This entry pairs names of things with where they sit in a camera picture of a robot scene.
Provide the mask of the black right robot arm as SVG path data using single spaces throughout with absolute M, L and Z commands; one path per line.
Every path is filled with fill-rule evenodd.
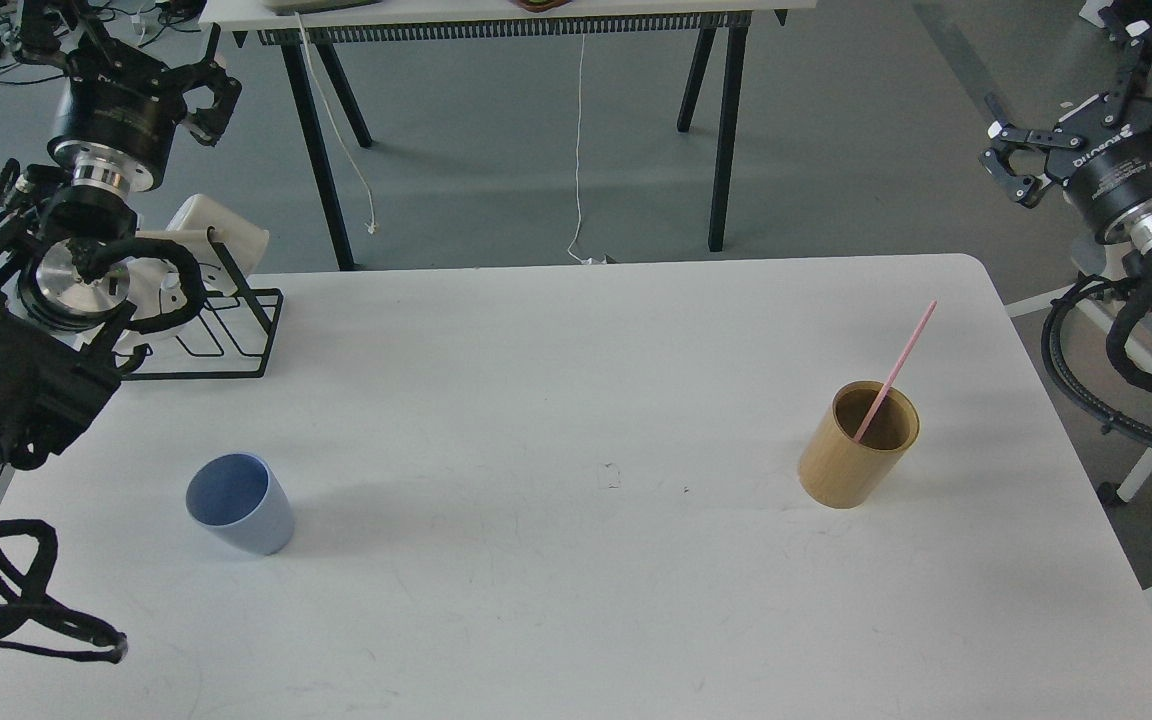
M 1108 8 L 1100 15 L 1120 50 L 1111 88 L 1051 129 L 1015 126 L 988 96 L 995 120 L 980 164 L 1024 209 L 1056 188 L 1079 211 L 1096 243 L 1124 243 L 1123 278 L 1084 276 L 1053 302 L 1043 328 L 1043 364 L 1064 396 L 1102 429 L 1152 448 L 1152 427 L 1108 406 L 1073 374 L 1061 340 L 1064 316 L 1079 302 L 1097 295 L 1117 300 L 1105 341 L 1107 361 L 1126 382 L 1152 395 L 1152 23 L 1121 20 Z

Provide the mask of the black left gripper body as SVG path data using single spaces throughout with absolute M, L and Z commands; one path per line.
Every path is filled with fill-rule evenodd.
M 76 185 L 109 194 L 156 190 L 188 114 L 184 94 L 198 88 L 196 69 L 172 68 L 134 47 L 78 47 L 63 68 L 67 88 L 50 158 Z

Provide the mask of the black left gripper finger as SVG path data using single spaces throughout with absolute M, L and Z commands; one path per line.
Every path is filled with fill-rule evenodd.
M 237 78 L 229 76 L 219 61 L 197 61 L 184 68 L 185 83 L 182 94 L 188 94 L 206 88 L 211 94 L 209 105 L 198 105 L 187 109 L 182 124 L 195 141 L 204 146 L 217 146 L 230 123 L 234 109 L 241 96 L 242 85 Z

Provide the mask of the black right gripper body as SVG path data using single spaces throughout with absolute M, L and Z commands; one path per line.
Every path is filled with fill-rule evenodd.
M 1152 199 L 1152 97 L 1126 103 L 1115 126 L 1100 96 L 1058 120 L 1062 136 L 1082 138 L 1079 147 L 1053 150 L 1053 181 L 1079 211 L 1098 243 L 1128 241 L 1126 215 Z

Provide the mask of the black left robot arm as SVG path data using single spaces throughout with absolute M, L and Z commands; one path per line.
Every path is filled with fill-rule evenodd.
M 170 240 L 137 236 L 128 196 L 159 187 L 179 127 L 212 146 L 241 94 L 207 50 L 169 67 L 119 41 L 96 41 L 55 61 L 68 86 L 50 141 L 50 162 L 0 170 L 0 478 L 40 468 L 90 429 L 122 382 L 115 344 L 126 332 L 177 328 L 204 310 L 195 255 Z M 179 276 L 179 309 L 137 316 L 115 288 L 93 310 L 44 290 L 50 258 L 82 285 L 113 283 L 127 260 L 159 260 Z M 127 638 L 50 594 L 58 556 L 40 520 L 0 520 L 0 647 L 76 662 L 122 661 Z

